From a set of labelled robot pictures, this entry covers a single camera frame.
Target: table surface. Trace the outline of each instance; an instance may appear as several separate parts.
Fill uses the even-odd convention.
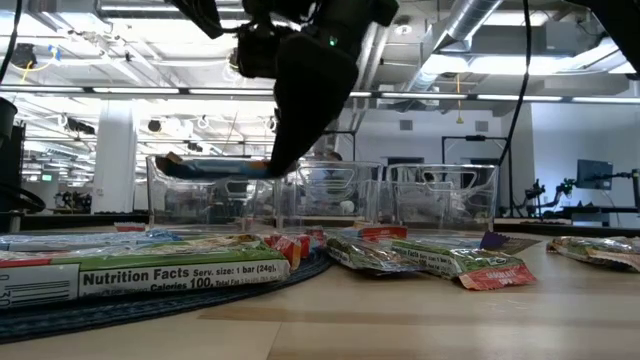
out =
[[[546,254],[544,243],[520,256],[536,284],[472,292],[433,276],[371,279],[334,266],[302,284],[224,306],[3,345],[0,357],[640,358],[640,275]]]

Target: black mat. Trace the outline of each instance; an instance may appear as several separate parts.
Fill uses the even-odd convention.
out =
[[[0,311],[0,344],[148,320],[279,290],[321,274],[332,260],[313,252],[283,282],[180,293],[137,294]]]

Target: white column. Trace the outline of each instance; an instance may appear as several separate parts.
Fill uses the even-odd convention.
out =
[[[133,102],[102,101],[91,213],[133,211],[138,124]]]

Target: clear plastic bin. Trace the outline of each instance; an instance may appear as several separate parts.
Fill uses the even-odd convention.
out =
[[[304,161],[280,181],[279,227],[377,220],[382,165]]]
[[[380,194],[382,217],[409,227],[492,230],[498,181],[496,166],[392,165]]]
[[[273,224],[273,181],[172,178],[156,167],[155,156],[149,156],[147,186],[151,228],[187,233],[224,233],[253,231]]]

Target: ceiling light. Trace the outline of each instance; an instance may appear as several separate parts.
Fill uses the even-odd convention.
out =
[[[478,100],[518,101],[518,95],[478,95]],[[558,102],[562,101],[562,96],[526,95],[523,100],[529,102]]]
[[[189,89],[193,95],[272,96],[271,89]]]
[[[100,7],[101,11],[146,11],[146,12],[159,12],[159,11],[172,11],[179,12],[175,6],[162,6],[162,5],[149,5],[149,6],[131,6],[131,5],[104,5]]]
[[[425,74],[464,73],[469,71],[469,64],[461,57],[433,54],[420,70]]]
[[[526,95],[524,97],[524,101],[531,102],[559,102],[562,101],[562,96],[536,96],[536,95]]]
[[[24,86],[24,85],[0,85],[0,91],[16,91],[27,93],[51,93],[51,92],[84,92],[81,87],[75,86]]]
[[[633,68],[630,62],[626,62],[617,68],[609,71],[609,74],[635,74],[637,71]]]
[[[638,104],[640,98],[616,98],[616,97],[574,97],[572,102],[594,104]]]
[[[352,91],[350,96],[352,98],[368,98],[371,96],[371,91]]]
[[[180,90],[175,88],[142,88],[142,87],[125,87],[125,88],[93,88],[97,93],[112,94],[178,94]]]
[[[60,167],[60,168],[68,168],[69,167],[69,165],[67,165],[67,164],[60,164],[60,163],[45,163],[45,166]]]
[[[559,58],[550,56],[534,56],[531,58],[529,74],[553,75],[559,69]],[[525,72],[524,56],[479,56],[471,60],[469,72],[492,75],[523,75]]]
[[[384,92],[380,94],[381,98],[389,99],[418,99],[418,100],[464,100],[467,98],[465,94],[438,94],[438,93],[393,93]]]

